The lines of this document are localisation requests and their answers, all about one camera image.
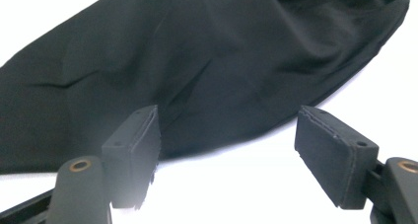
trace black fabric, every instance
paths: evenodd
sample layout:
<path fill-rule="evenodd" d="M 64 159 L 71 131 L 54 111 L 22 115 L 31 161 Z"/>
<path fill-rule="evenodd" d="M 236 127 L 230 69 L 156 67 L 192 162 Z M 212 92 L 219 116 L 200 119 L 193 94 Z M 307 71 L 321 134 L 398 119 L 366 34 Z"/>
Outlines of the black fabric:
<path fill-rule="evenodd" d="M 0 173 L 99 155 L 158 105 L 161 159 L 283 124 L 380 50 L 409 0 L 100 0 L 0 68 Z"/>

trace black cloth bag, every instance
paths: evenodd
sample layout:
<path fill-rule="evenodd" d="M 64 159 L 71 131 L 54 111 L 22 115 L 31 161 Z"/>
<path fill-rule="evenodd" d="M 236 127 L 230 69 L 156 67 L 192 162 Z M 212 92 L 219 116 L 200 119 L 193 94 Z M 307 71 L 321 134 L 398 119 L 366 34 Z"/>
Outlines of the black cloth bag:
<path fill-rule="evenodd" d="M 258 136 L 380 50 L 409 0 L 100 0 L 0 68 L 0 173 L 100 155 L 158 105 L 161 160 Z"/>

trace clamp jaw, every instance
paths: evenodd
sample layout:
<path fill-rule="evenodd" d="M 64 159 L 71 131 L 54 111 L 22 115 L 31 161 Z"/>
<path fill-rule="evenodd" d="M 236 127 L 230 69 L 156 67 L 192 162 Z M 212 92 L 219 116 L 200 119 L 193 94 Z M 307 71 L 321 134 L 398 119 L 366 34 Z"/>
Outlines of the clamp jaw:
<path fill-rule="evenodd" d="M 332 114 L 303 106 L 295 149 L 335 206 L 363 209 L 373 224 L 418 223 L 418 163 L 378 161 L 379 146 Z"/>
<path fill-rule="evenodd" d="M 139 208 L 161 150 L 157 107 L 134 112 L 102 146 L 102 158 L 63 164 L 55 189 L 0 213 L 2 224 L 110 224 L 113 208 Z"/>

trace white surface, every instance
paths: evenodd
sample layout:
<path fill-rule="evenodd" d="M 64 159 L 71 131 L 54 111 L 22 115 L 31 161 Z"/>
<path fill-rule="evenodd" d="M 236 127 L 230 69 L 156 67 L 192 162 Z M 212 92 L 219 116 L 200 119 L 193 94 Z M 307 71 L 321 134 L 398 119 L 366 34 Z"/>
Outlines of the white surface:
<path fill-rule="evenodd" d="M 0 65 L 96 0 L 0 0 Z M 380 160 L 418 161 L 418 6 L 380 54 L 320 105 L 380 147 Z M 293 143 L 296 123 L 203 157 L 162 164 L 141 210 L 113 223 L 370 223 L 335 208 Z M 54 186 L 54 175 L 0 176 L 0 211 Z"/>

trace small hole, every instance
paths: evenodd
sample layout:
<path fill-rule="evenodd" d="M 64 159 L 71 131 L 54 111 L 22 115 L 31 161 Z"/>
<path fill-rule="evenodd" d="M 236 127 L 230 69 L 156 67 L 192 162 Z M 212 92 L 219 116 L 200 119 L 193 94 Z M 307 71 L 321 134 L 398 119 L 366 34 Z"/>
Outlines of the small hole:
<path fill-rule="evenodd" d="M 357 145 L 362 146 L 362 147 L 366 147 L 367 146 L 367 143 L 362 142 L 362 141 L 358 141 L 357 142 Z"/>
<path fill-rule="evenodd" d="M 74 169 L 83 169 L 83 168 L 85 168 L 85 167 L 87 167 L 89 164 L 87 163 L 87 162 L 79 162 L 79 163 L 76 163 L 76 164 L 74 164 Z"/>
<path fill-rule="evenodd" d="M 416 163 L 402 161 L 402 162 L 399 162 L 398 165 L 405 171 L 418 174 L 418 164 Z"/>

